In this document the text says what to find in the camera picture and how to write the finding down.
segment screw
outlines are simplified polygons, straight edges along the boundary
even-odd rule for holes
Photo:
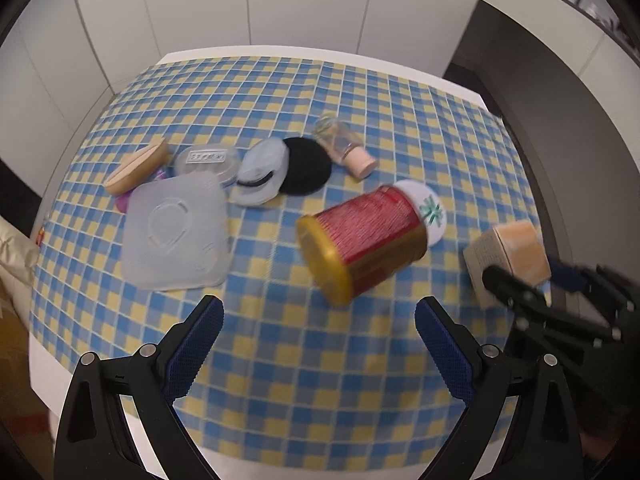
[[[83,365],[90,365],[91,363],[94,362],[95,359],[95,355],[93,352],[87,352],[86,354],[82,354],[82,357],[80,358],[80,362]]]
[[[487,357],[498,357],[500,355],[500,350],[498,350],[497,346],[494,345],[482,345],[482,353]]]
[[[142,345],[138,352],[140,352],[140,355],[142,355],[142,357],[151,357],[156,353],[156,345],[152,345],[151,343]]]
[[[548,364],[549,366],[556,366],[558,364],[558,359],[553,354],[545,354],[543,359],[545,360],[545,363]]]
[[[527,328],[529,328],[529,320],[524,317],[519,317],[516,319],[516,328],[521,332],[524,332]]]

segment perfume bottle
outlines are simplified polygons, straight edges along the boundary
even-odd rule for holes
[[[318,119],[313,135],[331,159],[357,179],[368,177],[378,167],[378,161],[367,153],[358,136],[333,114]]]

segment purple object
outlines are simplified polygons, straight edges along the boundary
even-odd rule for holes
[[[169,168],[168,166],[160,166],[154,172],[154,174],[147,180],[147,182],[152,182],[154,180],[165,180],[165,179],[171,178],[172,176],[173,175],[171,172],[171,168]],[[136,188],[133,188],[121,195],[118,195],[118,197],[116,198],[116,209],[123,214],[126,213],[127,209],[129,208],[129,198],[131,197],[134,189]]]

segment white label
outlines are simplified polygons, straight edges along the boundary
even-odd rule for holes
[[[187,164],[208,164],[210,162],[224,162],[226,150],[193,150],[187,156]]]

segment blue and yellow tablecloth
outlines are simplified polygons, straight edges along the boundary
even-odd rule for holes
[[[311,196],[279,196],[261,208],[229,203],[233,263],[218,288],[149,292],[123,281],[125,217],[101,183],[126,153],[161,137],[175,153],[208,142],[248,148],[268,136],[308,135],[327,111],[364,136],[378,171],[356,182],[336,167]],[[401,178],[439,193],[444,239],[350,308],[330,308],[296,248],[296,219]],[[434,295],[479,342],[502,345],[508,314],[476,305],[462,249],[496,222],[526,218],[539,225],[504,127],[435,88],[309,59],[153,66],[95,123],[60,187],[36,270],[33,333],[73,370],[88,350],[118,357],[157,342],[203,294],[215,294],[224,327],[176,402],[196,443],[318,470],[426,462],[463,405],[418,338],[415,303]],[[504,414],[498,429],[508,420]]]

